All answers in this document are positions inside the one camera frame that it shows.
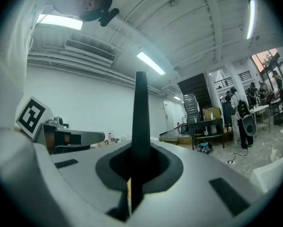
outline smoke detector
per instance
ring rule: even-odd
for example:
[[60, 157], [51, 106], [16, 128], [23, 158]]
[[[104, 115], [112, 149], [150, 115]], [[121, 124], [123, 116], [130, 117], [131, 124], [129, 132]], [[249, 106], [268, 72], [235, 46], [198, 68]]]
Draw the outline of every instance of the smoke detector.
[[176, 6], [177, 4], [178, 4], [178, 2], [176, 2], [175, 0], [170, 1], [170, 5], [173, 6], [173, 7]]

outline ceiling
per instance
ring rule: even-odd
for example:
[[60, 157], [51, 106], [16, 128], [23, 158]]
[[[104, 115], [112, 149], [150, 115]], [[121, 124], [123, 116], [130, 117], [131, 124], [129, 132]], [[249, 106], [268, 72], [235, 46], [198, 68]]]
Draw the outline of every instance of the ceiling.
[[[111, 8], [119, 8], [120, 14], [107, 27], [97, 21], [84, 22], [80, 31], [37, 24], [28, 64], [45, 65], [32, 60], [34, 52], [58, 53], [72, 39], [115, 55], [112, 66], [103, 68], [109, 75], [134, 81], [136, 71], [146, 71], [153, 90], [169, 94], [165, 87], [218, 68], [224, 59], [237, 61], [283, 45], [283, 32], [263, 0], [256, 0], [253, 36], [246, 39], [248, 1], [113, 0]], [[140, 61], [136, 55], [141, 51], [166, 74]], [[46, 66], [54, 66], [49, 61]]]

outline railing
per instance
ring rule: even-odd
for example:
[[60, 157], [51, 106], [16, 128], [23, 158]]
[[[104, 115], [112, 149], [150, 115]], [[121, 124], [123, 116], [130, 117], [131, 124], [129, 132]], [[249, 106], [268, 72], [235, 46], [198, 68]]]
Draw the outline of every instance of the railing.
[[[252, 78], [249, 70], [238, 74], [238, 77], [240, 81], [245, 81], [245, 80]], [[214, 85], [216, 89], [221, 89], [223, 87], [233, 86], [234, 82], [232, 78], [226, 78], [226, 79], [214, 82]]]

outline door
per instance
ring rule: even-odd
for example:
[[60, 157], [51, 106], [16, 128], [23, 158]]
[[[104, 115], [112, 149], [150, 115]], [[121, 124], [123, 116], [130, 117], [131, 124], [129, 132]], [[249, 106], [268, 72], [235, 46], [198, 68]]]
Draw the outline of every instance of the door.
[[165, 109], [167, 131], [171, 131], [174, 129], [172, 111], [170, 105], [165, 101], [164, 101], [164, 109]]

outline tube light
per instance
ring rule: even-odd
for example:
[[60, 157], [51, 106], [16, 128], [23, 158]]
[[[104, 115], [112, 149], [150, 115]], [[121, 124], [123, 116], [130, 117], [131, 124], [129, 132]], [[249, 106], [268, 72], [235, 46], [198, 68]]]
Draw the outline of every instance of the tube light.
[[144, 52], [140, 52], [137, 55], [137, 58], [141, 59], [144, 63], [146, 63], [148, 66], [150, 66], [152, 69], [154, 69], [158, 74], [165, 75], [166, 73], [162, 68], [158, 66], [149, 56], [147, 56]]
[[37, 23], [59, 25], [77, 30], [81, 30], [81, 27], [83, 25], [83, 21], [73, 19], [70, 17], [62, 17], [62, 16], [50, 15], [50, 14], [40, 14], [38, 16]]
[[254, 20], [255, 20], [255, 0], [250, 1], [250, 23], [249, 23], [249, 30], [247, 35], [247, 40], [251, 38], [253, 27], [254, 27]]

